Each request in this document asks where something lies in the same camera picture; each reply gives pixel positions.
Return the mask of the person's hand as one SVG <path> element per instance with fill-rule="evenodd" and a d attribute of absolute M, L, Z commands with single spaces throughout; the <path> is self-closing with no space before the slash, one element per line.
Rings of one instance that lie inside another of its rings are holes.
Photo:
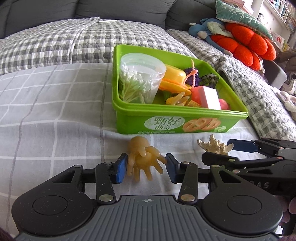
<path fill-rule="evenodd" d="M 290 217 L 292 214 L 296 214 L 296 198 L 294 197 L 290 200 L 283 196 L 276 195 L 275 197 L 281 203 L 281 206 L 283 208 L 283 217 L 280 222 L 280 226 L 283 226 L 290 221 Z"/>

